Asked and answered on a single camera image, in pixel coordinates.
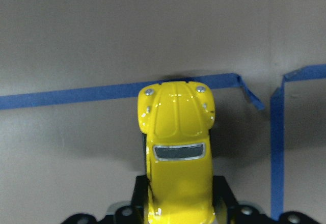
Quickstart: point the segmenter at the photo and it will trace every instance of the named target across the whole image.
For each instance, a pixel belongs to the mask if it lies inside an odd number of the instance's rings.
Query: car
[[[214,221],[209,137],[214,121],[214,97],[203,83],[163,82],[139,92],[138,122],[149,182],[145,223]]]

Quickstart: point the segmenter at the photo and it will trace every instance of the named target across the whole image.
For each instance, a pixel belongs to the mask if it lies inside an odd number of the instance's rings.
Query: metal bolt
[[[130,216],[132,214],[132,209],[130,207],[127,207],[121,211],[121,214],[123,216]]]
[[[153,89],[147,89],[146,91],[145,91],[145,94],[147,95],[147,96],[149,96],[149,95],[152,95],[154,93],[154,90]]]
[[[87,224],[88,223],[88,221],[89,221],[89,219],[88,219],[88,217],[82,217],[81,219],[79,219],[78,221],[77,221],[77,224]]]
[[[297,215],[294,215],[294,214],[289,215],[289,216],[287,217],[287,219],[288,219],[289,222],[291,222],[291,223],[293,223],[293,224],[298,224],[298,223],[300,223],[300,218],[299,218]]]
[[[206,88],[203,87],[203,86],[198,86],[198,87],[196,87],[196,90],[197,90],[197,92],[199,92],[199,93],[204,93],[204,92],[206,91]]]
[[[253,209],[248,207],[248,206],[244,206],[242,209],[241,209],[241,212],[242,214],[244,215],[251,215],[253,213]]]

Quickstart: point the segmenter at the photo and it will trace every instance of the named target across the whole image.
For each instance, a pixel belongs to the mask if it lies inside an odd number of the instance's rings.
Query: horizontal blue tape line
[[[138,92],[143,87],[155,83],[177,80],[202,82],[208,85],[211,89],[242,87],[248,95],[249,99],[256,106],[256,108],[264,109],[263,103],[248,89],[241,76],[234,73],[137,82],[92,88],[80,88],[51,92],[0,96],[0,109],[15,109],[65,103],[80,103],[98,100],[137,97]]]
[[[270,99],[271,216],[277,220],[284,211],[284,87],[286,82],[324,79],[326,65],[311,65],[283,76],[281,87]]]

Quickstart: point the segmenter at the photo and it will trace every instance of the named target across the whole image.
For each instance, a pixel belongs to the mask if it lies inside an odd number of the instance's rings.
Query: vertical blue tape line
[[[207,84],[211,89],[242,87],[256,108],[264,109],[264,104],[248,89],[247,85],[242,80],[242,77],[238,74],[229,73],[102,87],[0,96],[0,110],[137,97],[138,92],[143,87],[155,83],[177,80],[202,82]]]
[[[326,78],[326,65],[312,65],[284,75],[282,85],[270,99],[271,217],[284,211],[284,87],[286,82]]]

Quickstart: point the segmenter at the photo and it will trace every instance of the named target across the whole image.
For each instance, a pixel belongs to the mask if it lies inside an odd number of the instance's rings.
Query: silver windshield frame
[[[187,148],[187,147],[192,147],[192,146],[198,146],[202,145],[203,146],[203,153],[199,156],[195,157],[187,157],[187,158],[160,158],[156,154],[156,148]],[[196,143],[196,144],[186,144],[186,145],[173,145],[173,146],[163,146],[163,145],[154,145],[153,146],[153,152],[155,155],[155,159],[159,161],[182,161],[182,160],[193,160],[193,159],[200,159],[203,158],[206,154],[206,144],[205,143]]]

